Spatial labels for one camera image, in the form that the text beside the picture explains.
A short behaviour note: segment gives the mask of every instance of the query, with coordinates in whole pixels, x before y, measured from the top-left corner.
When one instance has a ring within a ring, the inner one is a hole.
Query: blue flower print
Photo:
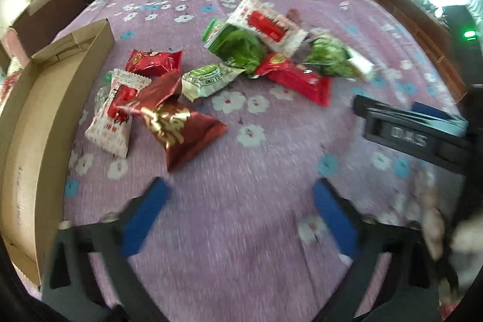
[[[355,26],[353,25],[350,25],[346,28],[347,32],[349,32],[350,34],[358,34],[360,33],[359,32],[359,29],[357,29]]]
[[[320,176],[330,177],[335,175],[337,167],[339,166],[339,160],[332,154],[323,155],[319,163],[317,164],[317,172]]]
[[[208,13],[210,11],[215,11],[216,10],[216,7],[215,6],[212,6],[212,5],[203,5],[203,6],[200,7],[200,10],[203,13]]]
[[[409,161],[405,157],[398,157],[394,160],[394,173],[397,177],[402,179],[407,179],[411,168],[409,166]]]
[[[69,179],[65,184],[64,195],[66,197],[74,197],[79,192],[79,181],[77,179]]]
[[[371,82],[376,88],[385,88],[386,86],[386,80],[381,73],[377,73]]]
[[[359,88],[359,87],[352,89],[352,93],[353,94],[359,94],[360,96],[370,98],[370,94],[368,94],[364,89]]]
[[[130,39],[131,37],[134,37],[135,35],[136,35],[135,31],[126,31],[121,34],[121,39],[127,40],[127,39]]]
[[[438,92],[436,92],[436,89],[434,89],[434,86],[428,86],[427,93],[430,96],[436,96],[438,94]]]

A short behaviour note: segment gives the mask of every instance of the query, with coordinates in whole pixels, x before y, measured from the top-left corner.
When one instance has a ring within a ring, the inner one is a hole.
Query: floral pattern
[[[274,88],[271,88],[269,92],[279,100],[292,101],[294,99],[294,92],[280,85],[277,85]]]
[[[178,23],[184,23],[184,22],[188,22],[188,21],[191,21],[195,16],[190,16],[189,14],[185,14],[184,16],[179,16],[179,17],[176,17],[174,20]]]
[[[111,180],[119,180],[127,173],[128,169],[129,166],[126,159],[117,159],[110,163],[107,177]]]
[[[243,126],[238,132],[237,141],[246,148],[254,148],[260,146],[263,141],[266,141],[265,130],[258,124],[247,124]]]
[[[262,95],[258,94],[248,99],[248,112],[252,114],[263,113],[269,107],[270,102]]]
[[[77,174],[79,176],[85,175],[89,168],[91,168],[93,160],[94,155],[92,153],[86,153],[84,156],[82,156],[75,167]]]
[[[240,110],[245,101],[246,97],[237,91],[221,91],[212,97],[213,108],[216,111],[223,111],[225,114]]]

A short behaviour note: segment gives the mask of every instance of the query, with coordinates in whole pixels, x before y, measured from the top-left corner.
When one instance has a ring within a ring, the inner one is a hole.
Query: cardboard box
[[[64,188],[84,102],[114,45],[107,20],[32,56],[0,114],[0,231],[34,284],[63,220]]]

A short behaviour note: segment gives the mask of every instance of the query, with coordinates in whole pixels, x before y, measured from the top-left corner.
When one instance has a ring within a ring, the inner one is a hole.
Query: green snack bag
[[[243,69],[252,76],[267,55],[265,46],[244,29],[213,19],[203,34],[205,48],[225,65]]]
[[[351,55],[347,46],[330,34],[323,33],[312,41],[312,51],[303,62],[330,77],[355,77],[356,72],[349,62]]]
[[[181,78],[183,94],[190,101],[195,101],[199,97],[208,97],[223,89],[243,71],[243,69],[225,66],[223,63],[191,70]]]

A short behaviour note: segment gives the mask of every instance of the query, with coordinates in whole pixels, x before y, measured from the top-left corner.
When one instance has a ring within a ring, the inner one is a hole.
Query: red and gold wrapper
[[[183,51],[177,53],[144,53],[135,49],[127,61],[125,70],[148,78],[161,77],[168,71],[177,70],[181,72],[182,56]]]
[[[181,75],[170,71],[136,98],[117,104],[120,111],[143,116],[146,127],[166,151],[168,172],[180,168],[226,132],[226,125],[218,119],[179,103],[180,93]]]
[[[322,77],[304,65],[295,65],[281,54],[266,56],[253,74],[266,75],[273,82],[304,95],[320,106],[330,106],[332,79]]]

